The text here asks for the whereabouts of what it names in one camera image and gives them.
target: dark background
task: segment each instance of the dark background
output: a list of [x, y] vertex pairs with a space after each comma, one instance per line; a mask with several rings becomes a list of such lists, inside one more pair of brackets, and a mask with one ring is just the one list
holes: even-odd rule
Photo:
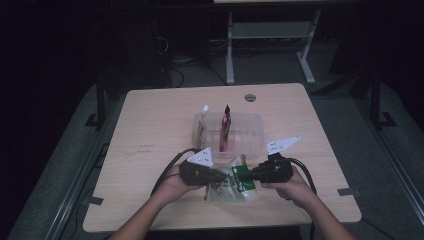
[[[423, 4], [405, 2], [395, 7], [324, 10], [315, 41], [340, 41], [334, 73], [349, 73], [378, 62], [383, 81], [397, 91], [424, 128]], [[173, 49], [192, 51], [207, 62], [209, 38], [226, 34], [225, 12], [167, 12], [155, 25], [151, 20], [156, 15], [90, 11], [107, 4], [0, 2], [1, 100], [5, 106], [0, 124], [0, 238], [13, 227], [79, 101], [100, 75], [106, 76], [111, 97], [129, 89], [159, 88], [165, 83], [160, 67], [166, 62], [156, 53], [155, 35], [165, 34]], [[145, 3], [119, 4], [116, 7]], [[267, 14], [250, 11], [241, 17], [259, 15]]]

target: gray floor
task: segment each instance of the gray floor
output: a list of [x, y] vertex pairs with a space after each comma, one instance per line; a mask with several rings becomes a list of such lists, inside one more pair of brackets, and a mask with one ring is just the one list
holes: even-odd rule
[[[296, 44], [270, 48], [252, 57], [236, 57], [235, 85], [299, 82], [308, 92], [319, 90], [341, 77], [328, 74], [336, 46], [335, 43], [313, 45], [308, 61], [317, 80], [315, 85], [308, 85], [304, 80], [295, 55], [299, 50]], [[212, 58], [211, 68], [215, 72], [197, 65], [194, 62], [177, 67], [184, 74], [181, 87], [223, 85], [218, 76], [225, 77], [223, 56]], [[176, 72], [171, 78], [174, 85], [181, 79]], [[382, 86], [381, 110], [389, 112], [398, 126], [376, 131], [368, 120], [369, 101], [352, 99], [348, 94], [351, 85], [348, 83], [327, 96], [311, 96], [346, 179], [357, 192], [363, 220], [347, 227], [359, 239], [423, 239], [423, 223], [411, 204], [414, 199], [407, 194], [408, 189], [403, 187], [393, 167], [393, 156], [423, 196], [424, 133], [403, 109], [395, 92], [385, 85]], [[83, 166], [94, 163], [103, 144], [110, 142], [124, 99], [125, 96], [120, 101], [107, 100], [107, 122], [96, 131], [95, 127], [84, 126], [88, 116], [96, 112], [95, 87], [87, 92], [9, 239], [104, 239], [109, 235], [86, 233], [81, 227], [87, 210], [83, 200], [92, 194], [101, 171], [95, 167], [84, 172]], [[389, 150], [383, 148], [385, 143]], [[87, 181], [82, 173], [89, 175]], [[64, 201], [69, 196], [79, 196], [79, 199]], [[70, 215], [65, 214], [63, 225], [58, 228], [64, 229], [62, 234], [55, 231], [54, 223], [66, 210]], [[304, 239], [308, 238], [308, 229], [309, 226], [301, 227]]]

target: plastic container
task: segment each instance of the plastic container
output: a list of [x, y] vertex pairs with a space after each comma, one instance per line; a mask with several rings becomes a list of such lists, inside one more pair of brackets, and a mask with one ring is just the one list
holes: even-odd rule
[[[196, 146], [197, 129], [202, 113], [196, 113], [193, 119], [193, 146]], [[226, 152], [219, 152], [219, 137], [223, 112], [209, 112], [205, 117], [207, 126], [205, 148], [210, 147], [214, 158], [236, 158], [245, 154], [248, 159], [259, 157], [264, 145], [262, 117], [257, 113], [231, 112], [231, 126], [228, 133]]]

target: white tag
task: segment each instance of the white tag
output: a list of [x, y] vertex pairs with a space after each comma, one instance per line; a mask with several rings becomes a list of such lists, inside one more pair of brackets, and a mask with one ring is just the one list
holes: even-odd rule
[[190, 163], [202, 165], [205, 167], [212, 167], [212, 153], [211, 148], [205, 148], [202, 151], [194, 154], [193, 156], [187, 158], [187, 161]]
[[293, 145], [295, 142], [299, 141], [302, 137], [297, 135], [296, 137], [280, 139], [277, 141], [268, 141], [266, 145], [266, 150], [268, 151], [268, 155], [272, 155], [277, 152], [281, 152], [286, 150], [288, 147]]

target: person's right arm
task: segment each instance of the person's right arm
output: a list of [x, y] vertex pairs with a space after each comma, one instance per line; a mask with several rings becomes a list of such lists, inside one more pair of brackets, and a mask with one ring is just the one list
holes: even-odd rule
[[293, 173], [293, 177], [286, 183], [262, 183], [261, 186], [275, 189], [280, 197], [291, 199], [296, 206], [303, 208], [309, 214], [324, 239], [355, 239], [309, 188], [294, 166]]

